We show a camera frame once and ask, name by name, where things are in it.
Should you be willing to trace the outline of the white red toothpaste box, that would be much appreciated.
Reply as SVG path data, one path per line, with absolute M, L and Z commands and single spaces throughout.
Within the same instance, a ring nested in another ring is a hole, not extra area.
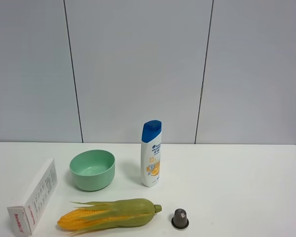
M 20 200 L 7 207 L 11 227 L 16 237 L 33 235 L 57 183 L 55 161 L 50 158 L 24 189 L 18 187 Z

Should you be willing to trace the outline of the white blue shampoo bottle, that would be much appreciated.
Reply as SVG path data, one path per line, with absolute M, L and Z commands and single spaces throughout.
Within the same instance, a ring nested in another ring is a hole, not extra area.
M 157 184 L 160 174 L 162 122 L 151 120 L 144 124 L 141 141 L 141 180 L 146 187 Z

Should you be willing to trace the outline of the green plastic bowl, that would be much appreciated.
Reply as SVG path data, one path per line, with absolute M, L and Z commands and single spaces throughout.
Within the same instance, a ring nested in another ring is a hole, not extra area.
M 72 181 L 81 190 L 101 190 L 114 179 L 115 157 L 105 150 L 90 150 L 75 156 L 69 165 Z

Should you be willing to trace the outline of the grey coffee capsule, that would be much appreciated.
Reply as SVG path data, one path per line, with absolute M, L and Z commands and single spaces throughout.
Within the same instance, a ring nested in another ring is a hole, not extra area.
M 186 229 L 189 226 L 189 220 L 187 218 L 186 211 L 182 208 L 176 209 L 171 219 L 171 224 L 177 230 Z

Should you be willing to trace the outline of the yellow green toy corn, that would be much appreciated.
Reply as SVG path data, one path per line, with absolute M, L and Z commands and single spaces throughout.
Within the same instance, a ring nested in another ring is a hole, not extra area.
M 154 204 L 146 198 L 76 204 L 80 206 L 63 215 L 57 222 L 62 230 L 72 231 L 73 234 L 144 226 L 162 211 L 160 204 Z

